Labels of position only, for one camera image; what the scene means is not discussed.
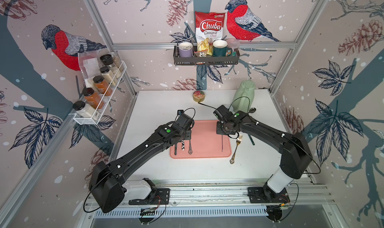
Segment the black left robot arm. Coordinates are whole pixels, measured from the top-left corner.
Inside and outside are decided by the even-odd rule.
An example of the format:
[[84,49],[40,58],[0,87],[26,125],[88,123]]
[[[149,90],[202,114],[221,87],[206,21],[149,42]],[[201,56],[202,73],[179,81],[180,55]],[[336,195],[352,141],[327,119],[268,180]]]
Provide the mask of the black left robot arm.
[[148,139],[124,156],[108,164],[103,161],[96,164],[89,190],[102,212],[112,211],[123,201],[127,192],[123,184],[137,169],[171,146],[188,140],[187,134],[194,124],[193,118],[182,113],[175,121],[160,125]]

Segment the pink plastic tray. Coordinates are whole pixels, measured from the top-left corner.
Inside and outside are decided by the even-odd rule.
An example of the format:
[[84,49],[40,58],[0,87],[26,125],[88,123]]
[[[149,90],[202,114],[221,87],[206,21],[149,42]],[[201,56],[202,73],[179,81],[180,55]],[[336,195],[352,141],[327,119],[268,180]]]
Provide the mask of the pink plastic tray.
[[188,154],[189,140],[185,141],[185,150],[182,151],[182,143],[178,143],[177,155],[174,155],[175,147],[170,147],[170,157],[173,159],[200,159],[200,158],[227,158],[232,154],[230,138],[223,135],[224,151],[221,152],[221,135],[216,133],[217,122],[214,120],[195,121],[192,128],[192,150]]

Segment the ornate silver fork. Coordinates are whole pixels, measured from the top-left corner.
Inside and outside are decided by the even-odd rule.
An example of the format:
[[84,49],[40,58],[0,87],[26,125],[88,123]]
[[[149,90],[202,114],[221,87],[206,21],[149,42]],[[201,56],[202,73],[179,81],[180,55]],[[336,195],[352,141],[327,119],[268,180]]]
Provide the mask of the ornate silver fork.
[[192,150],[192,141],[189,140],[189,150],[188,150],[188,154],[191,155],[193,153],[193,150]]

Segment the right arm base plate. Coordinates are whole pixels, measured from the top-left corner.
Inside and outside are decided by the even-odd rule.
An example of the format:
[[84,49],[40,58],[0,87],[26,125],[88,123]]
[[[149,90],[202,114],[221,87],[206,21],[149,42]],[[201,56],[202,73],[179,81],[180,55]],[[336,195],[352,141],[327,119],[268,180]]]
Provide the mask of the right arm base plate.
[[286,188],[275,193],[269,187],[248,187],[247,192],[251,204],[287,204],[291,202]]

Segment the gold fork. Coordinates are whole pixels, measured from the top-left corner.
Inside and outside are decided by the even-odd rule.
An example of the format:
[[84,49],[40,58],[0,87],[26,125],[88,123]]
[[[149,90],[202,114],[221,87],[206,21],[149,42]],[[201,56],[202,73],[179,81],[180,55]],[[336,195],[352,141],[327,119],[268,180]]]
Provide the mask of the gold fork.
[[238,149],[238,146],[241,144],[242,142],[242,139],[243,139],[243,135],[240,134],[237,139],[236,139],[236,147],[235,147],[235,151],[230,159],[230,164],[234,164],[235,163],[235,158],[236,158],[236,152],[237,152],[237,149]]

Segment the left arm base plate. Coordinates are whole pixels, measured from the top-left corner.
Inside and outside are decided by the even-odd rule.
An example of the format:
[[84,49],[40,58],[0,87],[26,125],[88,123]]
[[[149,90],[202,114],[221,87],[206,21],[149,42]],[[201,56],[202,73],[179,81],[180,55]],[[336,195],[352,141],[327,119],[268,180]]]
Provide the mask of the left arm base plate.
[[171,189],[158,188],[150,179],[143,178],[129,185],[129,205],[168,205]]

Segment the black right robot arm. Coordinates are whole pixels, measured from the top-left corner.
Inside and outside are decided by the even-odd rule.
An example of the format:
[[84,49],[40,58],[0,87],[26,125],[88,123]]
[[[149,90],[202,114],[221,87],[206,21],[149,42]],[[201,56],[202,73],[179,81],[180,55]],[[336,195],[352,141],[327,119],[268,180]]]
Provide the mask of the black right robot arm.
[[277,197],[290,182],[301,178],[313,159],[308,143],[301,133],[290,134],[277,130],[259,122],[248,113],[231,112],[223,105],[214,110],[214,115],[218,118],[217,134],[248,134],[281,154],[279,168],[263,186],[263,195],[269,201]]

